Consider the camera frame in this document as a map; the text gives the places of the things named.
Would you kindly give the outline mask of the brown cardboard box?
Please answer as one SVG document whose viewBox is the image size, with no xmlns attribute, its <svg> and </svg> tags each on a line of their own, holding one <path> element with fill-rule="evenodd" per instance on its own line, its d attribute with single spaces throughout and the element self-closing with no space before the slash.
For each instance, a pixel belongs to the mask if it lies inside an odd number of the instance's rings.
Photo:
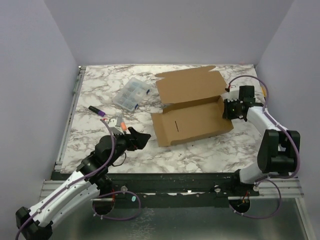
<svg viewBox="0 0 320 240">
<path fill-rule="evenodd" d="M 224 119 L 226 82 L 214 65 L 156 74 L 161 113 L 152 113 L 159 147 L 180 145 L 230 132 Z"/>
</svg>

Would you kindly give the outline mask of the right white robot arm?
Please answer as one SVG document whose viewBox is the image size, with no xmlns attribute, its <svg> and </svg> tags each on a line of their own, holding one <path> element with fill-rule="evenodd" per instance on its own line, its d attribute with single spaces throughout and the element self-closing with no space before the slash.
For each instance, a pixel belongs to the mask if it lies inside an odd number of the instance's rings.
<svg viewBox="0 0 320 240">
<path fill-rule="evenodd" d="M 262 136 L 256 163 L 237 171 L 238 178 L 230 182 L 229 189 L 240 196 L 254 184 L 268 177 L 290 178 L 299 168 L 298 156 L 301 135 L 278 123 L 268 108 L 255 98 L 255 87 L 244 85 L 225 88 L 223 115 L 227 120 L 250 122 Z"/>
</svg>

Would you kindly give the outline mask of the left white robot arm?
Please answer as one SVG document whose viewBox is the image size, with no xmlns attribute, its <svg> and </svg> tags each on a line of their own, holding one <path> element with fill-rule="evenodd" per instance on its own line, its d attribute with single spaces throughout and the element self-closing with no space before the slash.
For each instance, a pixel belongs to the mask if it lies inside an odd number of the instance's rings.
<svg viewBox="0 0 320 240">
<path fill-rule="evenodd" d="M 15 213 L 19 235 L 27 240 L 48 240 L 53 226 L 81 203 L 95 197 L 106 197 L 113 191 L 108 178 L 109 167 L 126 151 L 142 150 L 151 135 L 137 132 L 133 127 L 128 133 L 103 136 L 94 150 L 85 157 L 76 170 L 45 199 Z"/>
</svg>

